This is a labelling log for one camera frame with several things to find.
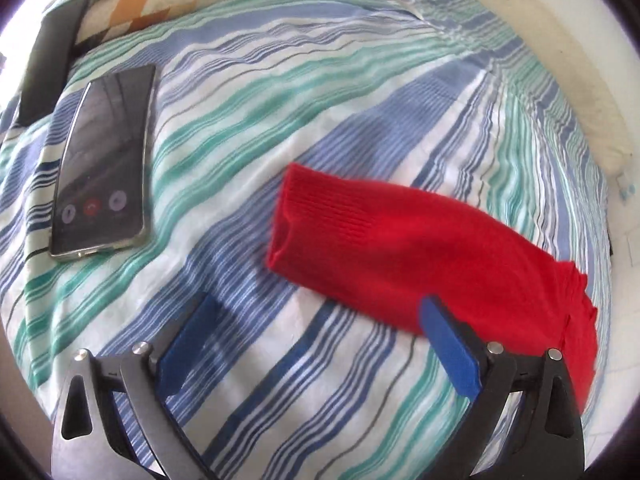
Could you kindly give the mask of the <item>red knitted sweater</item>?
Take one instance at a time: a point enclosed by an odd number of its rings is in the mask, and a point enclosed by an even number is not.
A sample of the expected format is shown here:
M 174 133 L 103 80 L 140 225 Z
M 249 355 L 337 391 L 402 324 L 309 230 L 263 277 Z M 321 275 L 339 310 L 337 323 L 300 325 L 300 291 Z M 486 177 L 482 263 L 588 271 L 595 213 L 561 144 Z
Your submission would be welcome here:
M 267 256 L 288 281 L 410 333 L 436 296 L 480 338 L 562 352 L 579 405 L 591 389 L 597 309 L 585 274 L 466 203 L 417 188 L 285 171 Z

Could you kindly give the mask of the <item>cream padded headboard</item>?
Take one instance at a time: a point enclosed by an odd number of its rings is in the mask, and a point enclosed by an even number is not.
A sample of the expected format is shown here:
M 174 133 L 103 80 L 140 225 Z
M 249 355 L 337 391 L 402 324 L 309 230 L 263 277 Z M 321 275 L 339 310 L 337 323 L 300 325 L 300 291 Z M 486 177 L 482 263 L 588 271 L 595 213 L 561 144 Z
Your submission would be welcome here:
M 552 73 L 597 164 L 639 172 L 639 55 L 604 0 L 478 0 Z

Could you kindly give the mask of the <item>black rectangular case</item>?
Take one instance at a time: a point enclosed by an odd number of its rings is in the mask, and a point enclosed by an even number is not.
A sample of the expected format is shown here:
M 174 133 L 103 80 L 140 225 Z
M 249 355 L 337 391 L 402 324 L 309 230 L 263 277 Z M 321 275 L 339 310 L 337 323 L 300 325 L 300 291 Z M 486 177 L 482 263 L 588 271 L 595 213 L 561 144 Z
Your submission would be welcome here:
M 78 30 L 89 0 L 67 0 L 41 23 L 22 84 L 17 123 L 28 127 L 52 113 L 66 85 Z

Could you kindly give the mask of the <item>black smartphone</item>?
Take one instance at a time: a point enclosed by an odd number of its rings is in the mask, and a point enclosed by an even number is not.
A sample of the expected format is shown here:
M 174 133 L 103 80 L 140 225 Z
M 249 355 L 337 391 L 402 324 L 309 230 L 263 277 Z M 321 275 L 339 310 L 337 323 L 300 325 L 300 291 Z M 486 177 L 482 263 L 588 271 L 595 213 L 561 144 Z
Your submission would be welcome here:
M 55 185 L 49 252 L 58 260 L 130 247 L 148 232 L 146 159 L 156 67 L 90 81 Z

